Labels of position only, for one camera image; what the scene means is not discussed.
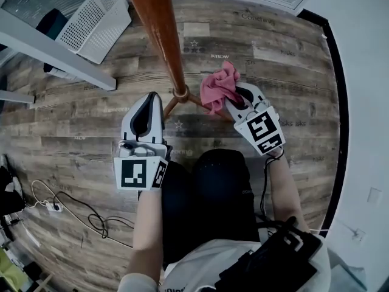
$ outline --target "black floor trim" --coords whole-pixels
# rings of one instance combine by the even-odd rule
[[[334,65],[335,77],[337,82],[340,122],[339,156],[334,188],[332,190],[331,200],[329,201],[328,210],[322,226],[322,229],[329,229],[334,219],[335,211],[339,203],[339,198],[342,192],[343,181],[345,179],[346,173],[349,132],[346,80],[345,75],[343,73],[343,66],[342,61],[340,60],[338,47],[336,45],[335,38],[332,33],[331,27],[329,26],[328,20],[307,10],[301,11],[301,13],[297,17],[310,21],[323,28],[324,34],[327,37],[328,48],[331,54],[332,63]],[[326,231],[321,231],[320,235],[326,237],[327,233],[328,232]]]

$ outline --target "power strip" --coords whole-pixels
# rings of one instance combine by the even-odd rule
[[[53,202],[47,202],[46,206],[47,206],[47,210],[49,210],[51,212],[62,212],[63,211],[63,205],[60,203],[55,203],[55,208],[54,208]]]

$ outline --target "white wall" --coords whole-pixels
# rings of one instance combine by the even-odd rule
[[[389,0],[304,0],[301,8],[328,19],[348,91],[347,169],[327,239],[377,291],[389,276]],[[382,191],[378,205],[367,203],[370,187]],[[347,226],[366,232],[361,244]]]

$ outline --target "white plastic crate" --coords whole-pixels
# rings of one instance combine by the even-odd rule
[[[56,41],[100,64],[130,22],[126,0],[85,0]]]

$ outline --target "electrical cord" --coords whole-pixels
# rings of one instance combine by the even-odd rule
[[[122,221],[122,220],[125,220],[125,221],[128,221],[128,222],[130,222],[131,224],[134,224],[132,221],[130,221],[130,220],[127,220],[126,218],[123,218],[123,217],[118,217],[118,216],[110,216],[110,217],[108,217],[107,219],[105,219],[105,218],[103,218],[101,215],[99,215],[98,213],[97,213],[97,211],[93,208],[93,207],[91,207],[90,205],[88,205],[88,203],[85,203],[85,202],[82,202],[82,201],[80,201],[80,200],[77,200],[76,198],[74,198],[74,197],[72,197],[72,196],[70,196],[68,193],[66,193],[66,192],[62,192],[62,191],[60,191],[60,192],[58,192],[58,193],[54,193],[53,192],[53,190],[49,187],[49,186],[47,186],[46,185],[46,183],[45,182],[43,182],[43,181],[41,181],[40,179],[36,179],[36,180],[34,180],[32,183],[31,183],[31,190],[32,190],[32,194],[33,194],[33,196],[34,196],[34,198],[36,199],[36,203],[34,204],[34,206],[29,206],[29,207],[35,207],[38,203],[40,203],[40,205],[42,205],[42,206],[46,206],[44,203],[45,202],[47,202],[48,203],[48,201],[47,200],[44,200],[44,201],[41,201],[41,200],[39,200],[36,196],[35,196],[35,193],[34,193],[34,189],[33,189],[33,185],[34,185],[34,183],[40,183],[40,184],[42,184],[54,197],[53,197],[53,206],[54,206],[54,208],[56,208],[57,207],[57,205],[55,204],[55,199],[57,199],[58,200],[58,202],[60,203],[60,204],[62,204],[62,206],[66,209],[66,210],[68,210],[69,212],[70,212],[70,214],[76,219],[76,220],[78,220],[82,225],[84,225],[85,227],[87,227],[88,229],[90,229],[91,231],[93,231],[93,232],[95,232],[96,234],[98,234],[98,235],[100,235],[101,237],[102,237],[102,239],[109,239],[109,240],[111,240],[111,241],[113,241],[113,242],[116,242],[116,243],[118,243],[118,244],[120,244],[120,245],[123,245],[123,246],[126,246],[127,248],[133,248],[132,246],[130,246],[130,245],[127,245],[126,243],[124,243],[124,242],[121,242],[121,241],[118,241],[118,240],[116,240],[116,239],[114,239],[114,238],[111,238],[111,237],[109,237],[108,236],[108,227],[107,227],[107,225],[106,225],[106,223],[108,222],[108,221],[118,221],[118,222],[121,222],[122,224],[124,224],[124,225],[126,225],[126,226],[128,226],[128,227],[130,227],[130,228],[134,228],[133,226],[130,226],[129,224],[127,224],[127,223],[125,223],[124,221]],[[91,226],[92,227],[90,227],[89,225],[87,225],[86,223],[84,223],[78,216],[76,216],[59,198],[58,198],[58,195],[59,194],[63,194],[63,195],[66,195],[67,197],[69,197],[70,199],[72,199],[72,200],[74,200],[74,201],[76,201],[76,202],[78,202],[78,203],[80,203],[80,204],[82,204],[82,205],[84,205],[84,206],[87,206],[88,208],[90,208],[90,210],[91,211],[93,211],[93,213],[91,213],[91,214],[89,214],[88,215],[88,222],[89,222],[89,224],[91,224]],[[100,221],[100,224],[101,224],[101,227],[99,227],[99,226],[96,226],[94,223],[92,223],[92,221],[91,221],[91,218],[92,217],[95,217],[95,218],[97,218],[99,221]]]
[[[262,214],[265,216],[265,218],[267,218],[267,215],[266,215],[266,207],[265,207],[265,202],[264,202],[264,199],[265,199],[265,193],[266,193],[266,188],[267,188],[267,166],[276,161],[276,160],[279,160],[283,155],[284,155],[285,151],[284,149],[282,148],[282,152],[279,156],[277,157],[270,157],[270,158],[267,158],[266,159],[266,162],[265,162],[265,166],[263,167],[263,172],[264,172],[264,185],[263,185],[263,191],[262,191],[262,197],[261,197],[261,205],[260,205],[260,209],[261,209],[261,212]]]

